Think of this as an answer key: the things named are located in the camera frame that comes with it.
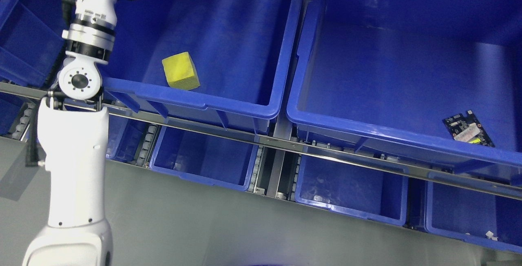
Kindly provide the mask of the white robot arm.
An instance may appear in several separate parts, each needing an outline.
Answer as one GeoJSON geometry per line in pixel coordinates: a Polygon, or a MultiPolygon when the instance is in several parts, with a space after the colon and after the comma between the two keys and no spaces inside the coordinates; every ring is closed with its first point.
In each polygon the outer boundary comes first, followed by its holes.
{"type": "MultiPolygon", "coordinates": [[[[63,32],[66,59],[58,73],[65,97],[102,95],[97,64],[107,64],[115,41],[116,0],[77,0],[75,20],[63,32]]],[[[104,206],[108,108],[66,111],[48,93],[34,126],[51,175],[47,225],[32,240],[24,266],[109,266],[113,237],[104,206]]]]}

